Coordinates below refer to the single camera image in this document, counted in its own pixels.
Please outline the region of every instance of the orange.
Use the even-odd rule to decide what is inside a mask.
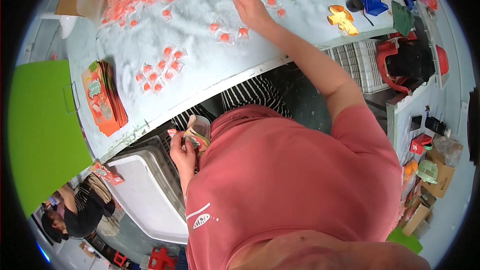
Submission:
[[[417,171],[419,168],[419,163],[414,159],[410,163],[412,164],[412,170]]]
[[[242,27],[238,30],[238,32],[240,33],[240,36],[246,36],[248,33],[248,29]]]
[[[223,42],[227,42],[229,39],[230,37],[228,33],[224,33],[220,36],[220,40],[222,40]]]

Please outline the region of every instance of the green cutting board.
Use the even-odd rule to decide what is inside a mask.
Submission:
[[[27,217],[92,164],[75,112],[75,87],[83,91],[82,86],[71,86],[68,60],[27,63],[13,73],[8,151]]]

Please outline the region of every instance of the red plastic stool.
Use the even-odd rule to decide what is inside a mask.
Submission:
[[[127,260],[127,256],[121,254],[118,250],[115,253],[115,257],[113,258],[113,261],[117,263],[118,266],[122,266],[123,263]]]
[[[177,264],[177,257],[171,258],[167,255],[165,248],[152,249],[150,261],[148,262],[148,270],[173,270]]]

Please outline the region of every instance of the tape roll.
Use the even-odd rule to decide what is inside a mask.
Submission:
[[[432,148],[433,148],[433,145],[432,145],[431,143],[428,143],[428,144],[423,145],[423,149],[425,149],[425,150],[427,150],[427,151],[428,151],[428,150],[432,150]]]

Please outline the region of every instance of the striped pants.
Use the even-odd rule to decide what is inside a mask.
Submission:
[[[261,75],[239,83],[223,91],[220,95],[224,112],[239,106],[255,104],[267,106],[283,117],[292,117],[279,91],[272,85],[272,82]],[[216,118],[202,105],[198,104],[175,116],[171,121],[177,130],[186,130],[190,115],[206,117],[210,123]]]

